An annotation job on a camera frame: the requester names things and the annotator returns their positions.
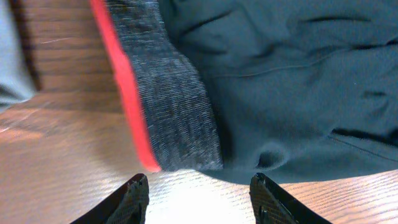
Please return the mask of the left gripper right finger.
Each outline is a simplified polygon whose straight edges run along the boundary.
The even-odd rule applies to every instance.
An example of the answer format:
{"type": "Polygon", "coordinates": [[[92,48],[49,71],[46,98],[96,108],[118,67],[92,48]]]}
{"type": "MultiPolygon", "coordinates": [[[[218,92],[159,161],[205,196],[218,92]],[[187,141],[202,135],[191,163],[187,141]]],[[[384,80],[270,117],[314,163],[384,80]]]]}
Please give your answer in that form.
{"type": "Polygon", "coordinates": [[[256,224],[331,224],[263,173],[252,177],[249,189],[256,224]]]}

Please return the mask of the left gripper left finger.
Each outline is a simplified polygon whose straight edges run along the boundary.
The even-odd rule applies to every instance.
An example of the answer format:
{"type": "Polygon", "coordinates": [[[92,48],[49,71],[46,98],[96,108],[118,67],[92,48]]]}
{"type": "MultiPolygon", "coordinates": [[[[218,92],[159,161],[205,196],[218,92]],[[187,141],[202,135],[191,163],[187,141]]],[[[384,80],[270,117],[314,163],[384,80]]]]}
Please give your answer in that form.
{"type": "Polygon", "coordinates": [[[148,204],[147,176],[136,174],[72,224],[145,224],[148,204]]]}

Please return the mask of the black leggings red waistband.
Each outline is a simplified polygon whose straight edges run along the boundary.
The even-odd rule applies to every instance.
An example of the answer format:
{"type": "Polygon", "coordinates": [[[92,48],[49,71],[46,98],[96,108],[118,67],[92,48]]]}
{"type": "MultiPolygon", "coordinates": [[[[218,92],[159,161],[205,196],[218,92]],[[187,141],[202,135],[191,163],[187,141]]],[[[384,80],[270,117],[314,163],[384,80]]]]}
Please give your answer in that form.
{"type": "Polygon", "coordinates": [[[94,0],[136,155],[244,184],[397,169],[397,0],[94,0]]]}

